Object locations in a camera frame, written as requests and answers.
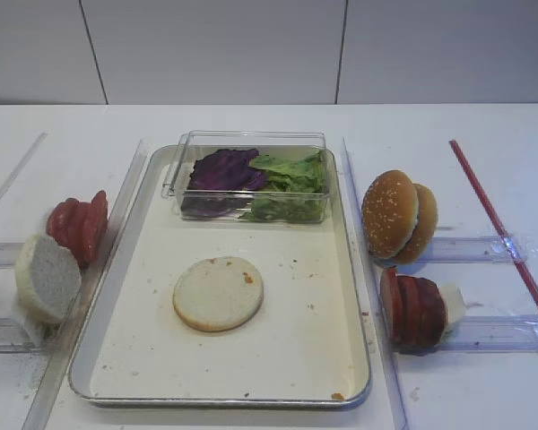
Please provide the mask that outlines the bun half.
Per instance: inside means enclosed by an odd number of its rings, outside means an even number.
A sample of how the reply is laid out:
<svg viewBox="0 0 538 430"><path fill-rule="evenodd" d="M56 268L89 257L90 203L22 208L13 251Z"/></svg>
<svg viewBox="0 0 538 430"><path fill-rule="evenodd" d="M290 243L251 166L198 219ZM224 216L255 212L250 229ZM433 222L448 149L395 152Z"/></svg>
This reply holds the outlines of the bun half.
<svg viewBox="0 0 538 430"><path fill-rule="evenodd" d="M173 288L172 305L192 329L228 331L250 320L264 300L255 265L236 256L204 259L190 266Z"/></svg>
<svg viewBox="0 0 538 430"><path fill-rule="evenodd" d="M71 251L43 234L30 236L14 265L19 302L33 318L60 324L82 285Z"/></svg>

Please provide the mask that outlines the green lettuce leaf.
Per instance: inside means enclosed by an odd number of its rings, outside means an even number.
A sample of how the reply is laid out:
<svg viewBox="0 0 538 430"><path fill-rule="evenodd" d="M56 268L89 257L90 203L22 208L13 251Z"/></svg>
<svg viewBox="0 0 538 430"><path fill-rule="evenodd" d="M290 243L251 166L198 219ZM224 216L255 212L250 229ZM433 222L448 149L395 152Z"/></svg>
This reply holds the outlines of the green lettuce leaf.
<svg viewBox="0 0 538 430"><path fill-rule="evenodd" d="M292 160L258 156L250 166L265 174L262 192L286 194L323 194L326 192L325 154L322 150L310 156ZM325 202L321 198L255 198L250 211L239 218L247 221L270 222L284 220L295 223L319 222Z"/></svg>

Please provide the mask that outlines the purple lettuce leaf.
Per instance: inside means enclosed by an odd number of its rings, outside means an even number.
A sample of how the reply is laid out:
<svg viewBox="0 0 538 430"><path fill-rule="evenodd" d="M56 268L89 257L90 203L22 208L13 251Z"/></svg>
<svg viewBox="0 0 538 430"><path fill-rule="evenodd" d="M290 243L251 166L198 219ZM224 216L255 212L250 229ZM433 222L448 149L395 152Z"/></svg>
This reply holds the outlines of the purple lettuce leaf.
<svg viewBox="0 0 538 430"><path fill-rule="evenodd" d="M186 196L181 204L181 212L191 218L216 218L249 202L245 198L221 198L205 196L207 192L258 191L266 182L262 170L252 168L249 162L259 155L257 149L220 149L194 163L190 174L188 190L199 191Z"/></svg>

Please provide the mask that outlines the clear plastic lettuce container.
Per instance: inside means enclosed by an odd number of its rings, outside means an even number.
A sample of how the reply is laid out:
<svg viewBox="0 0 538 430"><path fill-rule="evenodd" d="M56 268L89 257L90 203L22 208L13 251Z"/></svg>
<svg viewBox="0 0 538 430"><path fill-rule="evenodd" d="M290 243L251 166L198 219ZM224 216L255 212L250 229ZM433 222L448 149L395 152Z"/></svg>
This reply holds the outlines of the clear plastic lettuce container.
<svg viewBox="0 0 538 430"><path fill-rule="evenodd" d="M333 163L321 133L191 131L161 194L183 219L319 223Z"/></svg>

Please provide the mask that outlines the rear tomato slice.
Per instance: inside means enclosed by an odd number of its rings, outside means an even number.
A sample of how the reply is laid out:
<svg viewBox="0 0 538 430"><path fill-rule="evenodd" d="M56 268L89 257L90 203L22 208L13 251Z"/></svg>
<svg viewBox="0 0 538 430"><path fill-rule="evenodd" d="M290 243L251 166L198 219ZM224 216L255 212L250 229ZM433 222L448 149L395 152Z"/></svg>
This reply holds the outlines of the rear tomato slice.
<svg viewBox="0 0 538 430"><path fill-rule="evenodd" d="M98 191L91 200L91 207L84 224L84 245L89 262L97 258L100 240L108 223L108 201L104 190Z"/></svg>

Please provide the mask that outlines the sliced meat patty stack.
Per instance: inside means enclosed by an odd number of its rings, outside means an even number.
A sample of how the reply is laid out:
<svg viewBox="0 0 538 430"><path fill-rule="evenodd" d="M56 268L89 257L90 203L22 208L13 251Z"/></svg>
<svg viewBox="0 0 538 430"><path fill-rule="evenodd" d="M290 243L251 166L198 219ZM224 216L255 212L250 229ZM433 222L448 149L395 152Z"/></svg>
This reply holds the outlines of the sliced meat patty stack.
<svg viewBox="0 0 538 430"><path fill-rule="evenodd" d="M389 337L399 349L420 350L439 344L447 327L447 307L430 279L398 275L384 269L380 298Z"/></svg>

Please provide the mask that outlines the front tomato slice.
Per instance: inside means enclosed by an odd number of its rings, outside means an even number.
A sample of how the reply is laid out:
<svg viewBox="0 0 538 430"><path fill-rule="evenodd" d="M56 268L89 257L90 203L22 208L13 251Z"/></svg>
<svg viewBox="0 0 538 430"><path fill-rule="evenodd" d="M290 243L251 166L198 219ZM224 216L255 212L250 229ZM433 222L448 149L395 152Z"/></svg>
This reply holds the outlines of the front tomato slice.
<svg viewBox="0 0 538 430"><path fill-rule="evenodd" d="M70 197L55 207L47 221L47 234L71 251L81 269L90 264L85 257L84 227L88 217L93 214L90 202L80 202Z"/></svg>

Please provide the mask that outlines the clear tomato pusher track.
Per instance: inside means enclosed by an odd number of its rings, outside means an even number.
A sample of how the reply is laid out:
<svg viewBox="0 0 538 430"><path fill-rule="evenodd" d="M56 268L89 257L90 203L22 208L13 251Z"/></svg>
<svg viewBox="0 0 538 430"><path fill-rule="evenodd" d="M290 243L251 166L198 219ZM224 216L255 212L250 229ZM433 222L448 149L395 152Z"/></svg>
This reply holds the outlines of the clear tomato pusher track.
<svg viewBox="0 0 538 430"><path fill-rule="evenodd" d="M22 248L23 243L0 243L0 269L13 267Z"/></svg>

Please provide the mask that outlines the clear meat pusher track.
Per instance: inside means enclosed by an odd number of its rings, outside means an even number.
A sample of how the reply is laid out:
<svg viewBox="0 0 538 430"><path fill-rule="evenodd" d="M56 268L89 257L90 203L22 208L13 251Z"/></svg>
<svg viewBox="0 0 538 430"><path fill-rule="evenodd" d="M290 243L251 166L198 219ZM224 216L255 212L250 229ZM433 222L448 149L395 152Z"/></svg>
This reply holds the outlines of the clear meat pusher track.
<svg viewBox="0 0 538 430"><path fill-rule="evenodd" d="M434 346L399 346L403 354L449 352L538 352L538 314L467 316L468 305L453 283L438 287L447 309L448 326Z"/></svg>

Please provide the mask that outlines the sesame top bun front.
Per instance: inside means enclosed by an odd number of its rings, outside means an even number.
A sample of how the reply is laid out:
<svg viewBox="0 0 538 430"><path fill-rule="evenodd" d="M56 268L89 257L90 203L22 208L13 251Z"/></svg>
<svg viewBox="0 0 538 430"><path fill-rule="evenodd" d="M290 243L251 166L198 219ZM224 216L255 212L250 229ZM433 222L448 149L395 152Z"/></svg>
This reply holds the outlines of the sesame top bun front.
<svg viewBox="0 0 538 430"><path fill-rule="evenodd" d="M416 226L419 199L412 180L401 170L388 170L369 185L361 205L369 251L380 259L397 255Z"/></svg>

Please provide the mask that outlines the sesame bun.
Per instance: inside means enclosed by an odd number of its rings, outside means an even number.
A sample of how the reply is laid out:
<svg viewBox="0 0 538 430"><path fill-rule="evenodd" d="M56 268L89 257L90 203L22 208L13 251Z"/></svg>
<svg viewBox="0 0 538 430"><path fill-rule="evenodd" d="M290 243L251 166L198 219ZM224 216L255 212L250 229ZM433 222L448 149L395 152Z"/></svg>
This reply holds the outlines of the sesame bun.
<svg viewBox="0 0 538 430"><path fill-rule="evenodd" d="M433 238L438 224L438 205L433 192L425 185L415 184L419 211L415 229L403 249L393 258L397 264L415 262Z"/></svg>
<svg viewBox="0 0 538 430"><path fill-rule="evenodd" d="M401 170L388 170L369 185L361 205L369 251L380 259L397 255L416 226L419 199L412 180Z"/></svg>

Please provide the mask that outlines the sesame top bun rear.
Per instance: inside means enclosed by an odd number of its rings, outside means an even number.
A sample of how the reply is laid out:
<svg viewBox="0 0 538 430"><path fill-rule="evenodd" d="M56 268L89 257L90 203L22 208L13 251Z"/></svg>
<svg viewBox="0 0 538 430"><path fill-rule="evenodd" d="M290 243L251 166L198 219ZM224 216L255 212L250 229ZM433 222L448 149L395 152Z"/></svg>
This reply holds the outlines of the sesame top bun rear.
<svg viewBox="0 0 538 430"><path fill-rule="evenodd" d="M403 249L393 258L397 264L415 262L433 238L438 224L438 205L433 192L425 185L415 184L419 211L415 229Z"/></svg>

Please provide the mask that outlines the clear right front rail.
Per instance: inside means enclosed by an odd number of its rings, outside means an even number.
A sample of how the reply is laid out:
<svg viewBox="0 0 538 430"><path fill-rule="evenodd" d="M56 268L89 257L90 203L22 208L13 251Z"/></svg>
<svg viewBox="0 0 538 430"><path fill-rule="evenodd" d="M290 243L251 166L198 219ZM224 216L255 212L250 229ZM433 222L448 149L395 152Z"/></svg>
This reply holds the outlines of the clear right front rail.
<svg viewBox="0 0 538 430"><path fill-rule="evenodd" d="M361 265L366 284L367 295L371 310L369 317L372 319L375 330L377 351L382 363L384 379L387 388L388 400L392 412L392 429L408 429L408 418L404 407L404 401L400 389L400 383L395 368L394 355L387 334L385 316L382 310L382 303L377 290L377 272L375 265L369 258L365 234L362 224L360 209L360 199L357 193L356 181L351 166L350 153L347 149L345 139L342 138L341 160L343 165L345 186L351 208L354 229L360 252Z"/></svg>

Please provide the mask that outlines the red back rail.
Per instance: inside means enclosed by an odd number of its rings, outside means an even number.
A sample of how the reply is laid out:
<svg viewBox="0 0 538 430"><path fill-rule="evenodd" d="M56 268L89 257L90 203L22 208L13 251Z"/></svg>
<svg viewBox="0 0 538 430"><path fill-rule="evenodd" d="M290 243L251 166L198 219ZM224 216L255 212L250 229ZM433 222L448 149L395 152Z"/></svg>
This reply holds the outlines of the red back rail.
<svg viewBox="0 0 538 430"><path fill-rule="evenodd" d="M452 151L454 152L460 166L462 167L464 174L466 175L469 183L471 184L475 194L477 195L483 209L486 211L492 226L495 228L496 232L503 239L503 241L507 243L508 231L503 225L498 213L494 209L494 206L492 205L488 195L484 191L479 179L475 175L458 142L456 140L450 140L448 143ZM526 263L520 257L516 257L516 254L513 253L511 250L508 250L508 253L511 256L512 262L516 267L520 278L525 283L528 292L532 296L532 299L536 304L536 307L538 308L538 285L534 279L534 276L528 269Z"/></svg>

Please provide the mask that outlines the clear left back rail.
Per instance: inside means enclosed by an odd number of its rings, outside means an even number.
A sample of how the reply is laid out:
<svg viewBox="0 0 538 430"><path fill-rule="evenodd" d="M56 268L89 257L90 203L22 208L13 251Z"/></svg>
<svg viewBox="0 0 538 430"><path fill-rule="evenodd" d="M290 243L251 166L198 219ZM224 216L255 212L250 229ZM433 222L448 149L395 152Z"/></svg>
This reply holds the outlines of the clear left back rail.
<svg viewBox="0 0 538 430"><path fill-rule="evenodd" d="M24 153L22 158L18 161L16 166L13 168L13 170L10 172L10 174L7 176L7 178L4 180L4 182L0 185L0 201L3 199L5 194L8 192L9 188L13 184L13 182L16 180L18 175L22 172L22 170L25 168L25 166L28 164L28 162L31 160L35 152L39 149L41 143L43 143L46 138L48 137L48 134L45 132L40 133L35 141L32 143L32 145L28 148L28 150Z"/></svg>

